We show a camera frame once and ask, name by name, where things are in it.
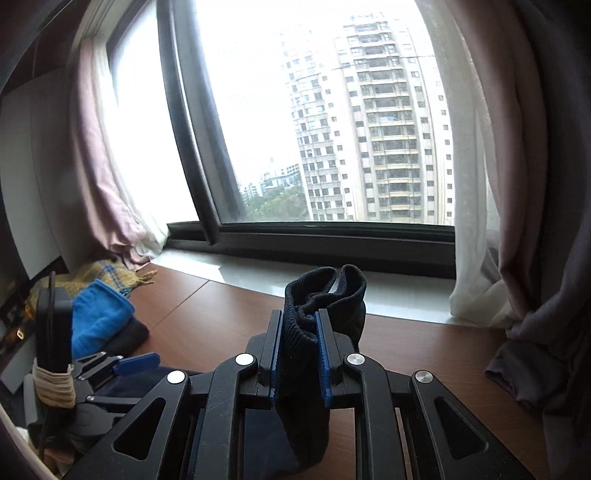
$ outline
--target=triangular cutout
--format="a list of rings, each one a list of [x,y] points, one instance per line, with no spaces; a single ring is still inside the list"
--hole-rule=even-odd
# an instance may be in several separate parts
[[[165,399],[156,398],[113,442],[115,451],[138,460],[145,460],[165,405]]]
[[[441,420],[452,457],[461,460],[486,450],[486,442],[460,417],[456,409],[445,398],[436,398],[435,408]]]

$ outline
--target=yellow cloth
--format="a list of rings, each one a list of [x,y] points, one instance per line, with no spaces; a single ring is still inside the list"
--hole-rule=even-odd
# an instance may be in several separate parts
[[[124,297],[128,297],[131,291],[140,285],[154,283],[152,280],[156,270],[150,271],[139,277],[134,271],[128,270],[120,260],[99,260],[82,265],[80,270],[72,277],[71,274],[56,275],[56,287],[64,287],[75,298],[95,279],[105,282],[109,287],[114,288]],[[39,280],[29,294],[25,302],[25,315],[29,319],[35,318],[37,310],[37,299],[39,291],[47,288],[49,277]]]

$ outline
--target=window sill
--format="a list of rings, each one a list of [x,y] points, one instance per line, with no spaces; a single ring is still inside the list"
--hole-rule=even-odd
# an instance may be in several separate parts
[[[253,260],[205,252],[166,249],[153,264],[247,290],[282,297],[285,285],[313,265]],[[408,320],[473,325],[449,313],[454,280],[364,272],[367,313]]]

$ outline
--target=wooden surface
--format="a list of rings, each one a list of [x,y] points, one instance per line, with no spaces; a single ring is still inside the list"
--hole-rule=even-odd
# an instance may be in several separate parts
[[[139,320],[151,329],[141,352],[158,352],[172,367],[209,371],[266,331],[283,299],[192,277],[159,266],[155,284],[131,294]],[[362,353],[403,374],[431,371],[534,474],[550,478],[541,421],[530,415],[484,369],[505,335],[499,330],[367,315]],[[335,410],[323,461],[291,479],[353,480],[352,410]]]

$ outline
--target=sky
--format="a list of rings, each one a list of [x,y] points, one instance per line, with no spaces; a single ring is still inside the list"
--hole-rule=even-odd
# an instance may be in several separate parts
[[[330,37],[335,31],[344,34],[341,27],[351,15],[372,12],[383,12],[389,21],[404,18],[411,34],[424,30],[413,0],[195,0],[195,6],[213,96],[240,184],[257,183],[271,157],[285,166],[300,159],[287,74],[281,69],[280,31],[305,25]]]

